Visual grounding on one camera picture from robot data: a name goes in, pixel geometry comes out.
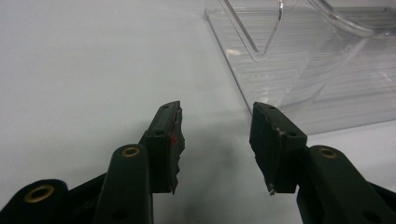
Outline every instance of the transparent plastic container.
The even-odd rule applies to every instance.
[[[304,132],[396,119],[396,0],[207,0],[248,108],[277,106]]]

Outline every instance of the brass screw insert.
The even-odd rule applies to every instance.
[[[32,189],[24,197],[27,203],[39,203],[48,198],[55,188],[52,185],[41,185],[35,189]]]
[[[319,150],[319,152],[322,156],[329,158],[329,159],[334,159],[337,157],[337,154],[333,150],[328,149],[328,148],[321,148]]]
[[[140,149],[138,147],[128,147],[121,152],[121,155],[123,157],[134,157],[135,155],[139,154],[139,152]]]

